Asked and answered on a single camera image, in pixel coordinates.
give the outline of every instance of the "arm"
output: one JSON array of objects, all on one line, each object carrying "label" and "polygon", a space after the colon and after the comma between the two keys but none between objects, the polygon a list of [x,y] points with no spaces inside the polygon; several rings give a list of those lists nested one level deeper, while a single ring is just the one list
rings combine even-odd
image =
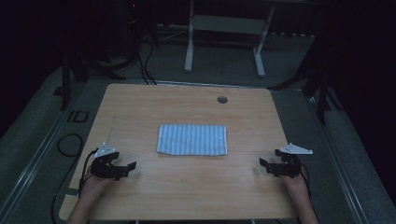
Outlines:
[{"label": "arm", "polygon": [[86,182],[82,187],[76,206],[67,220],[68,224],[86,224],[94,204],[103,194],[108,183],[113,181],[113,179],[96,177],[91,172],[88,172],[88,174],[89,176],[86,177]]},{"label": "arm", "polygon": [[291,202],[301,222],[303,224],[318,224],[318,218],[309,200],[308,189],[304,178],[301,175],[297,175],[294,178],[282,175],[281,178],[285,182]]}]

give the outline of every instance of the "table top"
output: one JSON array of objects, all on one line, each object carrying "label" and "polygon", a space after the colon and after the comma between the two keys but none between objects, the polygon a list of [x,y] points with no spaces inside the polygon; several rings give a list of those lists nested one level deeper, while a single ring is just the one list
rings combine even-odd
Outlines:
[{"label": "table top", "polygon": [[[219,103],[219,96],[228,102]],[[225,125],[228,155],[158,153],[159,129],[165,123]],[[70,189],[78,188],[85,158],[103,142],[120,152],[115,165],[137,161],[137,166],[110,184],[92,220],[295,217],[282,180],[259,164],[259,157],[280,162],[274,149],[287,144],[268,90],[111,84]],[[68,218],[77,199],[65,196],[61,219]]]}]

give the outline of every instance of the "black cable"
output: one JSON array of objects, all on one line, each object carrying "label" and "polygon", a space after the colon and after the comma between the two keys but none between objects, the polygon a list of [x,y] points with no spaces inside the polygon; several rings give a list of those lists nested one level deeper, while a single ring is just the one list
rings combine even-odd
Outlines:
[{"label": "black cable", "polygon": [[304,182],[305,182],[305,184],[306,184],[306,189],[308,190],[308,197],[309,197],[309,199],[311,199],[311,188],[309,187],[309,179],[307,179],[306,177],[305,177],[305,175],[303,174],[303,172],[300,172],[300,175],[303,177],[303,179],[304,179]]},{"label": "black cable", "polygon": [[[70,136],[75,136],[75,137],[77,137],[78,140],[79,140],[79,151],[78,151],[78,154],[76,154],[76,155],[67,154],[67,153],[65,153],[65,152],[63,152],[63,151],[61,150],[61,143],[62,143],[62,141],[63,141],[66,137],[70,137]],[[81,137],[81,136],[79,136],[79,135],[76,134],[76,133],[70,133],[70,134],[67,134],[67,135],[63,136],[61,139],[59,139],[58,143],[56,144],[56,148],[58,149],[58,151],[59,151],[62,155],[66,156],[66,157],[79,157],[79,156],[81,155],[81,152],[82,152],[82,145],[83,145],[83,143],[84,143],[84,141],[82,140],[82,137]]]},{"label": "black cable", "polygon": [[88,154],[87,158],[84,161],[84,167],[82,168],[82,175],[81,175],[81,179],[79,180],[79,186],[78,186],[78,197],[79,194],[81,193],[82,190],[82,186],[84,186],[85,182],[91,178],[91,176],[89,176],[87,179],[85,179],[85,172],[87,170],[87,164],[88,164],[88,160],[90,159],[91,155],[95,154],[95,152],[98,150],[98,148],[94,151],[91,151],[90,154]]},{"label": "black cable", "polygon": [[[69,136],[76,136],[76,137],[78,138],[78,140],[79,140],[78,154],[76,154],[76,155],[67,154],[67,153],[65,153],[65,152],[63,152],[63,151],[61,150],[61,142],[62,142],[66,137],[69,137]],[[57,149],[58,149],[58,151],[59,151],[62,155],[66,156],[66,157],[74,157],[75,159],[73,160],[72,165],[69,167],[68,171],[66,172],[66,175],[65,175],[64,178],[62,179],[62,181],[61,181],[61,183],[60,183],[60,185],[59,185],[59,187],[58,187],[58,190],[57,190],[56,194],[54,194],[54,195],[52,196],[52,201],[51,201],[51,204],[50,204],[50,217],[51,217],[51,220],[52,220],[52,223],[53,223],[53,224],[56,224],[56,218],[55,218],[55,213],[54,213],[56,198],[58,197],[59,191],[61,191],[61,188],[62,188],[62,186],[64,185],[64,181],[65,181],[66,178],[69,176],[70,172],[73,170],[73,167],[75,167],[75,165],[77,164],[78,159],[79,159],[79,156],[80,156],[81,153],[82,153],[83,144],[84,144],[84,141],[82,140],[82,137],[79,136],[79,135],[76,134],[76,133],[67,134],[67,135],[65,135],[64,137],[62,137],[62,138],[58,141],[58,144],[57,144]]]},{"label": "black cable", "polygon": [[305,172],[306,172],[306,179],[307,179],[307,182],[308,182],[308,185],[309,185],[309,171],[308,171],[308,168],[306,168],[306,166],[304,165],[304,164],[301,164],[302,166],[303,166],[303,168],[304,168],[304,170],[305,170]]},{"label": "black cable", "polygon": [[150,45],[150,52],[149,52],[148,57],[147,57],[147,59],[146,59],[144,64],[142,62],[142,58],[140,57],[140,55],[137,56],[138,61],[140,63],[140,72],[142,74],[142,78],[145,80],[146,84],[148,84],[148,85],[157,85],[154,77],[152,76],[152,74],[148,70],[149,58],[151,57],[151,54],[154,51],[154,47],[147,40],[142,40],[142,42],[147,43],[147,44]]}]

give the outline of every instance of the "blue checkered cloth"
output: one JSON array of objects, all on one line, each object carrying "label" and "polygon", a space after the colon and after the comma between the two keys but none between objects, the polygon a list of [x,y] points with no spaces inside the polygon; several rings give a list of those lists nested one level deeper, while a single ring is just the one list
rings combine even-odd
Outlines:
[{"label": "blue checkered cloth", "polygon": [[163,124],[157,151],[176,156],[227,155],[223,125]]}]

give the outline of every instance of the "tripod leg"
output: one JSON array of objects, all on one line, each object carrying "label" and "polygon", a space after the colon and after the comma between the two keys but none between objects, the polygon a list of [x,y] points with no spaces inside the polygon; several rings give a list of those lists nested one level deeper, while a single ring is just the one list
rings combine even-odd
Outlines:
[{"label": "tripod leg", "polygon": [[294,84],[294,83],[296,83],[296,82],[298,82],[300,80],[303,80],[304,78],[311,77],[312,74],[314,74],[314,73],[315,73],[315,69],[311,69],[311,70],[309,70],[308,72],[306,72],[303,75],[294,76],[291,79],[286,80],[286,81],[284,81],[284,82],[282,82],[282,83],[280,83],[280,84],[278,84],[276,86],[267,87],[267,90],[280,91],[280,90],[288,87],[291,84]]},{"label": "tripod leg", "polygon": [[324,120],[324,110],[326,106],[328,82],[329,82],[329,72],[326,71],[322,75],[322,79],[320,83],[319,102],[318,102],[318,118],[322,125],[326,125],[326,121]]},{"label": "tripod leg", "polygon": [[76,57],[76,55],[69,54],[69,67],[73,72],[76,81],[87,81],[90,76],[87,73],[87,70],[83,64],[83,62]]},{"label": "tripod leg", "polygon": [[316,73],[311,76],[305,83],[303,87],[304,96],[313,96],[320,86],[321,74],[316,71]]},{"label": "tripod leg", "polygon": [[96,61],[92,60],[91,58],[85,56],[83,53],[77,51],[77,56],[85,61],[88,65],[92,66],[94,69],[97,69],[99,72],[103,73],[104,75],[111,77],[113,79],[126,79],[125,77],[120,77],[119,75],[111,72],[110,70],[103,67],[101,64],[97,63]]}]

